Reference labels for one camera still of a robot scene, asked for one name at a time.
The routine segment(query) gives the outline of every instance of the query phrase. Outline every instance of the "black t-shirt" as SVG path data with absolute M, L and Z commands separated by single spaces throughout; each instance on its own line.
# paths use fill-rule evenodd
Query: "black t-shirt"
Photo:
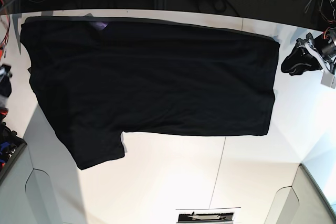
M 120 135 L 265 135 L 279 44 L 141 19 L 31 18 L 30 85 L 80 169 L 122 158 Z

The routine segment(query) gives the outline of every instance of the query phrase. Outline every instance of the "white table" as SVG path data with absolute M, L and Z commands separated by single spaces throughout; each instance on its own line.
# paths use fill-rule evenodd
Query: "white table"
M 230 28 L 281 43 L 276 102 L 267 136 L 196 137 L 124 134 L 125 158 L 80 171 L 44 118 L 29 83 L 30 60 L 19 54 L 13 27 L 3 63 L 12 65 L 8 126 L 25 140 L 33 167 L 51 178 L 63 222 L 176 223 L 176 209 L 241 207 L 238 222 L 265 222 L 276 192 L 291 186 L 298 165 L 336 115 L 336 91 L 322 72 L 290 77 L 280 65 L 298 37 L 319 32 L 259 20 L 153 10 L 67 10 L 54 16 L 141 17 Z M 22 14 L 19 23 L 41 13 Z

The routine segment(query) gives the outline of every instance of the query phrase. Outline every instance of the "table surface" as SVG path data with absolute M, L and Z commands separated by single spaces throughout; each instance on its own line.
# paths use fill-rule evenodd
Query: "table surface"
M 33 167 L 51 178 L 67 223 L 176 222 L 176 209 L 240 207 L 239 223 L 265 222 L 276 192 L 291 186 L 298 165 L 333 130 L 336 91 L 320 84 L 322 72 L 291 77 L 280 71 L 296 39 L 320 32 L 261 20 L 153 10 L 67 10 L 13 15 L 18 30 L 40 15 L 141 17 L 229 28 L 279 41 L 276 102 L 266 136 L 197 137 L 127 133 L 125 158 L 80 171 L 57 140 L 28 80 L 30 59 L 11 27 L 7 57 L 13 93 L 8 126 L 24 135 Z

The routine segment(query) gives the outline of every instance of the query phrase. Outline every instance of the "t-shirt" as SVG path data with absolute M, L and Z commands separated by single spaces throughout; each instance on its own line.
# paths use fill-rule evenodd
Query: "t-shirt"
M 20 40 L 31 88 L 80 169 L 124 157 L 122 132 L 268 132 L 279 50 L 271 38 L 147 19 L 35 17 Z

